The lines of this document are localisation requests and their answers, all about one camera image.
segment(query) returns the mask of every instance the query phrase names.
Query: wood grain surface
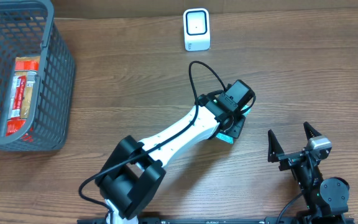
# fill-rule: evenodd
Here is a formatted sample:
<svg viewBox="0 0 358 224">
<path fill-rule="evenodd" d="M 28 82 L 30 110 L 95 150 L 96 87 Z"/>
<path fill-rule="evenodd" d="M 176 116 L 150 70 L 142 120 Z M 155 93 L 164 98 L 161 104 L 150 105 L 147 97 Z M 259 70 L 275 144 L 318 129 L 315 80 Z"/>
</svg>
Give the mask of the wood grain surface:
<svg viewBox="0 0 358 224">
<path fill-rule="evenodd" d="M 212 15 L 205 52 L 185 52 L 181 16 L 56 23 L 77 65 L 68 140 L 53 153 L 0 152 L 0 223 L 103 217 L 104 208 L 79 198 L 78 186 L 123 137 L 157 134 L 190 110 L 192 60 L 225 83 L 243 80 L 257 101 L 233 145 L 201 142 L 173 161 L 145 212 L 278 215 L 299 189 L 290 171 L 267 162 L 267 131 L 286 152 L 300 151 L 309 121 L 333 142 L 319 167 L 325 178 L 350 183 L 346 216 L 358 223 L 358 9 Z M 198 94 L 220 88 L 201 66 L 193 76 Z M 85 193 L 101 199 L 94 184 Z M 302 209 L 299 200 L 287 215 Z"/>
<path fill-rule="evenodd" d="M 358 0 L 52 0 L 55 15 L 100 19 L 142 16 L 179 16 L 186 9 L 209 13 L 260 12 L 358 7 Z"/>
</svg>

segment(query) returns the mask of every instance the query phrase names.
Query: black cable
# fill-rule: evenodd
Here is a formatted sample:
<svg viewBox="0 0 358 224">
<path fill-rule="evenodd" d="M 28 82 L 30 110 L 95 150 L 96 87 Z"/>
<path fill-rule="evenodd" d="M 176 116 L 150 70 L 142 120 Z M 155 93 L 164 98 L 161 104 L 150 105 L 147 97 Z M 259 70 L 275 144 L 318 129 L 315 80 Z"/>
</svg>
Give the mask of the black cable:
<svg viewBox="0 0 358 224">
<path fill-rule="evenodd" d="M 286 211 L 296 200 L 298 200 L 303 194 L 304 194 L 303 192 L 300 193 L 300 194 L 298 194 L 295 198 L 293 198 L 293 199 L 291 200 L 291 202 L 289 202 L 289 203 L 283 208 L 283 210 L 280 212 L 280 214 L 279 214 L 279 216 L 278 216 L 278 218 L 277 218 L 276 224 L 279 224 L 279 223 L 280 223 L 281 217 L 283 217 L 285 211 Z"/>
<path fill-rule="evenodd" d="M 246 113 L 247 111 L 249 111 L 249 110 L 252 108 L 252 106 L 254 105 L 255 101 L 256 101 L 256 95 L 254 94 L 253 97 L 252 97 L 252 103 L 251 103 L 251 105 L 249 105 L 249 107 L 247 107 L 246 109 L 240 111 L 240 113 L 244 114 L 244 113 Z"/>
<path fill-rule="evenodd" d="M 216 96 L 219 95 L 221 93 L 224 93 L 223 90 L 216 90 L 216 91 L 212 91 L 211 93 L 208 93 L 207 96 Z"/>
<path fill-rule="evenodd" d="M 195 115 L 194 115 L 194 118 L 190 121 L 190 123 L 185 127 L 183 128 L 181 131 L 179 131 L 178 133 L 174 134 L 173 136 L 171 136 L 170 138 L 168 138 L 167 140 L 161 142 L 160 144 L 157 144 L 156 146 L 154 146 L 153 148 L 149 149 L 148 151 L 145 151 L 143 152 L 142 154 L 139 154 L 137 156 L 134 156 L 130 159 L 127 159 L 119 164 L 116 164 L 115 166 L 112 166 L 106 170 L 103 170 L 93 176 L 91 176 L 90 178 L 86 179 L 84 182 L 82 182 L 82 184 L 80 185 L 80 187 L 78 188 L 78 195 L 80 195 L 80 197 L 86 201 L 89 201 L 89 202 L 92 202 L 92 203 L 95 203 L 95 204 L 98 204 L 98 205 L 101 205 L 101 206 L 104 206 L 105 208 L 107 208 L 109 210 L 109 213 L 110 213 L 110 221 L 111 221 L 111 224 L 112 224 L 112 213 L 113 211 L 111 210 L 111 208 L 104 202 L 100 202 L 98 200 L 95 200 L 93 198 L 89 198 L 87 196 L 85 196 L 83 193 L 82 193 L 82 190 L 84 189 L 84 187 L 90 183 L 92 180 L 94 179 L 97 179 L 99 177 L 102 177 L 106 174 L 108 174 L 109 172 L 115 170 L 115 169 L 118 169 L 128 163 L 132 163 L 132 162 L 135 162 L 137 160 L 139 160 L 140 158 L 144 157 L 144 156 L 147 156 L 148 154 L 150 154 L 151 152 L 154 152 L 155 150 L 161 148 L 162 146 L 164 146 L 166 143 L 174 140 L 175 138 L 177 138 L 179 135 L 183 134 L 185 131 L 187 131 L 187 129 L 189 129 L 196 121 L 197 119 L 197 116 L 198 116 L 198 97 L 197 97 L 197 92 L 196 92 L 196 88 L 194 86 L 194 82 L 193 82 L 193 77 L 191 76 L 191 66 L 194 64 L 194 63 L 198 63 L 200 65 L 204 65 L 206 68 L 208 68 L 214 75 L 215 77 L 219 80 L 219 82 L 221 83 L 221 85 L 223 86 L 224 90 L 226 91 L 226 87 L 224 86 L 222 80 L 220 79 L 219 75 L 216 74 L 216 72 L 211 68 L 209 67 L 207 64 L 205 64 L 204 62 L 199 62 L 199 61 L 193 61 L 189 64 L 189 79 L 190 79 L 190 85 L 191 85 L 191 89 L 193 90 L 193 94 L 194 94 L 194 98 L 195 98 L 195 105 L 196 105 L 196 112 L 195 112 Z"/>
<path fill-rule="evenodd" d="M 221 78 L 219 77 L 219 75 L 216 74 L 216 72 L 215 72 L 209 65 L 205 64 L 204 62 L 200 62 L 200 61 L 192 61 L 192 62 L 190 62 L 190 64 L 189 64 L 189 74 L 191 73 L 191 72 L 190 72 L 190 68 L 191 68 L 191 66 L 192 66 L 194 63 L 198 63 L 198 64 L 200 64 L 200 65 L 204 65 L 206 68 L 208 68 L 209 71 L 211 71 L 212 74 L 214 74 L 214 76 L 215 76 L 215 77 L 218 79 L 218 81 L 221 83 L 221 85 L 222 85 L 222 87 L 223 87 L 223 90 L 224 90 L 224 91 L 227 91 L 227 89 L 226 89 L 226 87 L 224 86 L 224 84 L 223 84 Z"/>
<path fill-rule="evenodd" d="M 310 186 L 310 190 L 311 190 L 313 188 L 313 184 L 314 184 L 314 167 L 313 167 L 313 164 L 311 163 L 310 154 L 308 155 L 308 160 L 309 160 L 310 171 L 311 171 L 311 186 Z"/>
</svg>

